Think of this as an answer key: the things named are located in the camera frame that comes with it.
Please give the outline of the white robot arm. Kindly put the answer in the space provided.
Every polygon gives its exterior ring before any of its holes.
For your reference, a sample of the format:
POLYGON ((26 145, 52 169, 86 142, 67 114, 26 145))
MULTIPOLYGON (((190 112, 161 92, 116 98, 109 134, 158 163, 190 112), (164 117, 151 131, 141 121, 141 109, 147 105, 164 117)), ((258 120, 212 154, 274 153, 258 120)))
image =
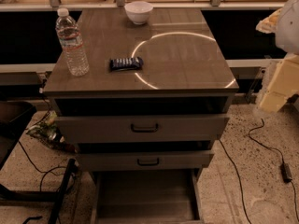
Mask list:
POLYGON ((258 102, 262 111, 278 112, 289 98, 299 94, 299 0, 288 0, 283 8, 259 21, 256 30, 274 33, 276 47, 286 52, 258 102))

